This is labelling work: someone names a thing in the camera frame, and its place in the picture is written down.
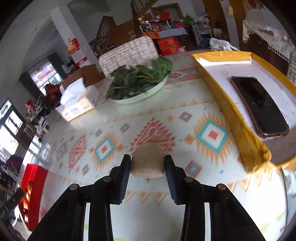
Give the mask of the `red shallow box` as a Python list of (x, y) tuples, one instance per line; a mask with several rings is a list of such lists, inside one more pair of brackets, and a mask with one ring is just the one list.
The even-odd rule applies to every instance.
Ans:
[(41, 195), (48, 171), (37, 164), (27, 164), (21, 188), (25, 195), (18, 203), (21, 217), (29, 231), (33, 231), (39, 223)]

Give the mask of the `yellow taped cardboard tray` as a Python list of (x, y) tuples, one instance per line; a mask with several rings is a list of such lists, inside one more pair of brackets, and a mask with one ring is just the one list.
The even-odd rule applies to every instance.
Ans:
[[(216, 51), (192, 54), (193, 63), (217, 100), (233, 133), (247, 172), (267, 165), (295, 170), (295, 84), (252, 52)], [(261, 138), (247, 106), (231, 83), (232, 76), (255, 77), (271, 95), (290, 131)]]

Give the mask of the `black smartphone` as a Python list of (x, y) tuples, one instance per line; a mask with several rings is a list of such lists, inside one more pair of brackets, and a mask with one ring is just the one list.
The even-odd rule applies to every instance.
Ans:
[(288, 135), (290, 128), (283, 114), (257, 78), (232, 76), (230, 81), (243, 99), (261, 138)]

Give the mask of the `white tissue box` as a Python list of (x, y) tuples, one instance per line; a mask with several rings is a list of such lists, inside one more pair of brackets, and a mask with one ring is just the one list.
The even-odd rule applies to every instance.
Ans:
[(65, 121), (69, 122), (92, 110), (96, 106), (99, 96), (99, 90), (95, 85), (86, 87), (81, 77), (62, 93), (60, 105), (56, 110)]

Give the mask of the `brown covered chair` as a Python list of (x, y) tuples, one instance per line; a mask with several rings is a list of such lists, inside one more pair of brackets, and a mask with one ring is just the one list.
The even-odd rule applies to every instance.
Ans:
[(80, 78), (83, 79), (84, 86), (88, 87), (100, 82), (105, 78), (105, 76), (102, 72), (99, 72), (95, 64), (86, 65), (70, 74), (61, 85), (64, 89), (66, 89), (69, 85)]

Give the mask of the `green leafy vegetables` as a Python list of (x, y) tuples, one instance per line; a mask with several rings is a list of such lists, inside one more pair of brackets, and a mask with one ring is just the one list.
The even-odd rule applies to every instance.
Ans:
[(161, 83), (173, 70), (173, 63), (165, 57), (151, 60), (151, 66), (120, 66), (111, 76), (114, 78), (106, 99), (123, 100), (135, 97)]

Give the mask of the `patterned chair back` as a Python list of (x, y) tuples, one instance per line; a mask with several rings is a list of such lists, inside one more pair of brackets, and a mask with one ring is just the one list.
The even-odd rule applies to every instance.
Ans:
[(120, 66), (135, 66), (159, 57), (152, 39), (148, 36), (126, 42), (104, 54), (99, 59), (99, 65), (105, 77)]

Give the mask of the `red wall calendar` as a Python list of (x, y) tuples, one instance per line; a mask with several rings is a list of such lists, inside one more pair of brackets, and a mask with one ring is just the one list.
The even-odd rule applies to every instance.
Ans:
[(80, 66), (85, 61), (87, 61), (87, 57), (84, 54), (83, 50), (80, 47), (80, 44), (78, 43), (76, 38), (73, 38), (72, 40), (68, 39), (69, 42), (66, 45), (66, 48), (73, 59), (76, 66)]

